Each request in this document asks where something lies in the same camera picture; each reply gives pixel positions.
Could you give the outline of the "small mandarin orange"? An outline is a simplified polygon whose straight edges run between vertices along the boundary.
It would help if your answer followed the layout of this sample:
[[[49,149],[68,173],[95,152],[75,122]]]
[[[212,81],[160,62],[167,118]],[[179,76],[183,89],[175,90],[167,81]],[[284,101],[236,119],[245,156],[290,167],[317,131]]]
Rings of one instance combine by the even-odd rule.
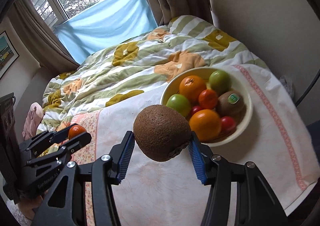
[[[87,131],[83,126],[74,124],[69,129],[68,139],[71,140],[71,139],[75,138],[76,136],[78,136],[78,135],[80,135],[81,133],[84,133],[84,132],[87,132]]]

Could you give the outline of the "red cherry tomato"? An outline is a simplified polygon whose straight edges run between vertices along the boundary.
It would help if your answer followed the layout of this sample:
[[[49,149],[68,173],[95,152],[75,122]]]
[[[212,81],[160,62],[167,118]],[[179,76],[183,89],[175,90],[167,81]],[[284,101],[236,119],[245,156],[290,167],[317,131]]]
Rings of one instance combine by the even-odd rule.
[[[236,128],[236,121],[233,117],[224,116],[221,118],[221,132],[227,133]]]
[[[188,116],[187,116],[187,119],[190,119],[195,113],[197,113],[197,112],[199,112],[199,111],[201,111],[201,110],[203,110],[203,108],[202,108],[201,106],[199,106],[199,105],[193,106],[193,107],[191,108]]]

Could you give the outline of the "large orange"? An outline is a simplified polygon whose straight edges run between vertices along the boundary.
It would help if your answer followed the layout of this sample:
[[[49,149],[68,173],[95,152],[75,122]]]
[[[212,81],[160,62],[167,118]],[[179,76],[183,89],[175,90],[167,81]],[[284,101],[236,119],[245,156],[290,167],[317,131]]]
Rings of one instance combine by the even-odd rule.
[[[209,109],[200,110],[189,120],[192,131],[197,135],[200,142],[215,140],[221,132],[221,119],[219,115]]]
[[[179,94],[192,104],[198,101],[200,93],[206,89],[205,81],[199,76],[187,76],[179,84]]]

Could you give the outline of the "plain brown kiwi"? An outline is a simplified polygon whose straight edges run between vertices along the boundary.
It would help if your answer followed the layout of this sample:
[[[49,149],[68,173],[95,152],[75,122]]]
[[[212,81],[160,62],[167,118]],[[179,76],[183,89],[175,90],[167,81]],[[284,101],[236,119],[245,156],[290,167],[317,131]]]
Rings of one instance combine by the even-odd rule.
[[[187,120],[164,105],[150,105],[133,123],[135,140],[141,151],[156,162],[166,162],[181,153],[191,140]]]

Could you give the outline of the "kiwi with green sticker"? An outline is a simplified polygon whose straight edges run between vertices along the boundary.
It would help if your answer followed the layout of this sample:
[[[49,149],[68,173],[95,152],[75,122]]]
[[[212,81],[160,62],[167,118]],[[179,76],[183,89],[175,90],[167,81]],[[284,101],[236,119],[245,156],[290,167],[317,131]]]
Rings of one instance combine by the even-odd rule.
[[[234,116],[239,114],[245,107],[244,98],[238,91],[231,90],[218,98],[215,107],[216,112],[221,116]]]

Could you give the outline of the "green apple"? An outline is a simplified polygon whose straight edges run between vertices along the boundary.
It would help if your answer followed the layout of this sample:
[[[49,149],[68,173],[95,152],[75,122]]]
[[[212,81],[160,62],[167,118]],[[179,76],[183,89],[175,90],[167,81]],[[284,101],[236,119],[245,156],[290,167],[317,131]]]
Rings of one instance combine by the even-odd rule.
[[[214,71],[209,77],[210,88],[218,95],[230,90],[232,81],[229,74],[223,70]]]
[[[187,117],[191,111],[191,108],[192,108],[189,100],[185,96],[180,95],[180,94],[172,95],[168,99],[166,106],[176,110],[183,117]]]

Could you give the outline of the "pink pillow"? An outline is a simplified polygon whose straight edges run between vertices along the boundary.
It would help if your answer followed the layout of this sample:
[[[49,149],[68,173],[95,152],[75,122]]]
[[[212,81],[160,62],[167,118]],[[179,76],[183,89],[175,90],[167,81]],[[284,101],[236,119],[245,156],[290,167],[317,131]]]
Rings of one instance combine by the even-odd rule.
[[[22,137],[24,140],[31,139],[36,135],[37,127],[41,123],[43,116],[42,106],[37,102],[32,103],[23,126]]]

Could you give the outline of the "grey bed headboard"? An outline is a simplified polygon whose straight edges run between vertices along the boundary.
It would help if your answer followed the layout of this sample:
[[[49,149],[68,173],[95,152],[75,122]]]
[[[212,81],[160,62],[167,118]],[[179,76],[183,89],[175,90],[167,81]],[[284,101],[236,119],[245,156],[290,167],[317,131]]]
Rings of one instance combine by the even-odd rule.
[[[42,105],[43,93],[49,81],[54,77],[53,73],[45,67],[41,67],[31,82],[23,92],[20,100],[15,107],[15,132],[18,136],[22,135],[23,126],[27,113],[32,103],[37,102]]]

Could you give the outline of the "white pink-bordered cloth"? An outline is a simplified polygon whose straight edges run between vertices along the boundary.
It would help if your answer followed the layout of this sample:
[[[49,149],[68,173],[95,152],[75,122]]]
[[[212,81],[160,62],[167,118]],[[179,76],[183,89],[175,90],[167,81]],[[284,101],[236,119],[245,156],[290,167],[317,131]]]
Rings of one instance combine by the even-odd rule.
[[[214,148],[230,162],[257,164],[287,213],[307,196],[319,178],[319,164],[311,137],[291,98],[269,70],[244,64],[225,66],[248,89],[253,116],[246,130],[235,140]],[[61,101],[70,123],[78,123],[93,136],[93,159],[108,153],[131,130],[137,114],[159,104],[165,82],[142,89],[140,95],[112,106],[99,100],[96,112],[72,110],[85,81],[78,75],[64,75]],[[147,158],[136,147],[126,178],[113,188],[122,225],[199,225],[209,188],[196,178],[187,150],[163,163]]]

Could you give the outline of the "left beige curtain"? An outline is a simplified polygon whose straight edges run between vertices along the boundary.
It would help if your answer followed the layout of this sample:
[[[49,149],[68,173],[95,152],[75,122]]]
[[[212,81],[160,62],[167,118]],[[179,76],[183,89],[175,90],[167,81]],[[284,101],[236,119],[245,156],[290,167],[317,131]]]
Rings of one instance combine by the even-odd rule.
[[[31,55],[52,74],[76,70],[79,64],[40,17],[31,0],[15,0],[8,18]]]

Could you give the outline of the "framed building picture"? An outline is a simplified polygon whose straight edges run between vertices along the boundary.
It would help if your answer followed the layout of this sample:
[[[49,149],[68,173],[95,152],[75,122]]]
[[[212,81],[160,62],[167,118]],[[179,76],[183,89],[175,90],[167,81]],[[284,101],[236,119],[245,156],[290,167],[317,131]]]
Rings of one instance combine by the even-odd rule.
[[[2,78],[20,56],[5,31],[0,36],[0,50],[0,78]]]

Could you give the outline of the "green striped floral duvet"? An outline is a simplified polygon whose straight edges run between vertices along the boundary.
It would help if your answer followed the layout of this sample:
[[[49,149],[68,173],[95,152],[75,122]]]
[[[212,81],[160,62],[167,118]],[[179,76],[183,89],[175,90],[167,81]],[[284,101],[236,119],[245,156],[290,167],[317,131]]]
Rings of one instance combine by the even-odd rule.
[[[170,82],[196,67],[254,64],[266,67],[237,39],[192,15],[172,19],[121,44],[91,54],[76,70],[50,80],[37,133],[65,127],[80,113],[109,106]]]

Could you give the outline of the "light blue hanging cloth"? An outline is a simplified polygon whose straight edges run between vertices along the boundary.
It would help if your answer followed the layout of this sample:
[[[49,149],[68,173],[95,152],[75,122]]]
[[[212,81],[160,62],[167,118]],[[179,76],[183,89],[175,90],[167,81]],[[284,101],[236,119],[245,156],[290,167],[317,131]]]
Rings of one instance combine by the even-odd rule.
[[[156,27],[147,0],[103,0],[56,26],[54,33],[81,64],[99,50]]]

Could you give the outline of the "white crumpled tissue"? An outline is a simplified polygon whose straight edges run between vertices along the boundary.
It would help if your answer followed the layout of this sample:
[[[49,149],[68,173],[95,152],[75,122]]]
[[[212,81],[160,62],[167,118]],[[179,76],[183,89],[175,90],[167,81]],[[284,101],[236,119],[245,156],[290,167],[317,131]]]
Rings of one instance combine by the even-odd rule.
[[[282,84],[282,86],[285,88],[286,92],[291,97],[291,99],[294,100],[295,90],[294,90],[294,87],[293,87],[292,79],[287,77],[287,76],[281,76],[279,81]]]

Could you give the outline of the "green apple in bowl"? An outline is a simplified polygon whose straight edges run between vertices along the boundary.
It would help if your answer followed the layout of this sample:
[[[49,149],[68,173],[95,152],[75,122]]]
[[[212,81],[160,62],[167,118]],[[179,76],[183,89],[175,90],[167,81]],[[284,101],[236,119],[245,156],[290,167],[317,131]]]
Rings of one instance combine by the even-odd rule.
[[[230,90],[232,81],[229,74],[223,70],[214,71],[209,77],[210,88],[218,95]]]

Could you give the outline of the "large orange in bowl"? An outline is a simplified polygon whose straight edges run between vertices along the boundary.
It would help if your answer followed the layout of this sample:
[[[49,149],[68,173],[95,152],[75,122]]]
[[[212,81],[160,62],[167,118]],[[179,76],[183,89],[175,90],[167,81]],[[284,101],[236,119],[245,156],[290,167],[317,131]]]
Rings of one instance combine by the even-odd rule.
[[[205,81],[199,76],[187,76],[179,84],[179,94],[192,104],[198,101],[200,93],[206,89]]]

